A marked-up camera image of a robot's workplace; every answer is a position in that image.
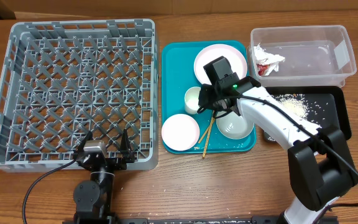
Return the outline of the grey bowl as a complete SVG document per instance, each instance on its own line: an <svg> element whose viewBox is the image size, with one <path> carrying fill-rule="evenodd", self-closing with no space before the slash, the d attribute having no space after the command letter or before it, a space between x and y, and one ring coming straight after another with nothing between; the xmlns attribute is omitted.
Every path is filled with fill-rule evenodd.
<svg viewBox="0 0 358 224"><path fill-rule="evenodd" d="M216 120L216 125L225 137L229 139L243 139L247 137L254 128L254 122L238 116L235 112L231 112L222 118Z"/></svg>

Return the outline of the white cup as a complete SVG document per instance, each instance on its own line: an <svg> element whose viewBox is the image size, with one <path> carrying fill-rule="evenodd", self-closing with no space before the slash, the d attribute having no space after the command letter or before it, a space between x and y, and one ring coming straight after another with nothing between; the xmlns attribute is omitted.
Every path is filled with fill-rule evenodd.
<svg viewBox="0 0 358 224"><path fill-rule="evenodd" d="M198 86L194 86L189 88L185 93L185 111L188 114L196 114L197 110L200 108L198 102L199 94L201 88Z"/></svg>

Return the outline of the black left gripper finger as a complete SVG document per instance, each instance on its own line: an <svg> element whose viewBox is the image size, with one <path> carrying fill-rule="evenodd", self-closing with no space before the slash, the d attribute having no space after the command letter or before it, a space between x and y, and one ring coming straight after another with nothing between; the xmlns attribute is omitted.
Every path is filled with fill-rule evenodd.
<svg viewBox="0 0 358 224"><path fill-rule="evenodd" d="M80 142L79 146L76 148L77 152L83 152L84 146L87 141L91 141L93 139L93 133L91 131L88 131L86 136L83 138L83 140Z"/></svg>
<svg viewBox="0 0 358 224"><path fill-rule="evenodd" d="M131 148L131 142L128 137L127 129L123 130L119 152L122 154L122 158L124 159L125 163L135 162L135 154Z"/></svg>

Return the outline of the red white wrapper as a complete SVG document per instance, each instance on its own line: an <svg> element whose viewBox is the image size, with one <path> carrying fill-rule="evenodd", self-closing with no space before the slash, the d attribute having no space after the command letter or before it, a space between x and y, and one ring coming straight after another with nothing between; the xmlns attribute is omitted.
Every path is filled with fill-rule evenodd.
<svg viewBox="0 0 358 224"><path fill-rule="evenodd" d="M260 44L253 46L255 63L259 76L269 76L272 72L279 71L279 64L285 61L285 57L279 54L271 54L265 51Z"/></svg>

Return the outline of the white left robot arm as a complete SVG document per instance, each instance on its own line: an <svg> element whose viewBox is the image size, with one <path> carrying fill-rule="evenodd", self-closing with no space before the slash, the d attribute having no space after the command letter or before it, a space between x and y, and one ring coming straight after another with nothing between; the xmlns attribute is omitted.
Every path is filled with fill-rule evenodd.
<svg viewBox="0 0 358 224"><path fill-rule="evenodd" d="M104 141L94 140L92 132L89 132L77 147L75 162L90 171L90 179L80 182L74 189L74 223L120 222L117 215L111 211L114 172L126 170L128 164L135 162L126 130L123 130L118 151L121 157L109 158Z"/></svg>

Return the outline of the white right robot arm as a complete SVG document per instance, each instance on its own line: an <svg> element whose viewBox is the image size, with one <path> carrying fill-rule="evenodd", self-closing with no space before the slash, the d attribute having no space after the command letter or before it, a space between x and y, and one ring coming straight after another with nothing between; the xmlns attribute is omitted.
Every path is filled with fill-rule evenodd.
<svg viewBox="0 0 358 224"><path fill-rule="evenodd" d="M252 77L239 78L226 57L203 69L210 83L201 87L199 113L212 110L215 119L229 114L248 118L287 151L295 199L279 223L319 223L358 184L346 135L339 128L322 128L295 115Z"/></svg>

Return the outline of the small white bowl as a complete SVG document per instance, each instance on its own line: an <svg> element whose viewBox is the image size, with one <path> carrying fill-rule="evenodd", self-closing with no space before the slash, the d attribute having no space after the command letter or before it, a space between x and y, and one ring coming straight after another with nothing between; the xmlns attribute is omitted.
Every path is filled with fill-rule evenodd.
<svg viewBox="0 0 358 224"><path fill-rule="evenodd" d="M162 140L174 151L187 151L199 140L200 127L187 114L175 114L166 119L162 126Z"/></svg>

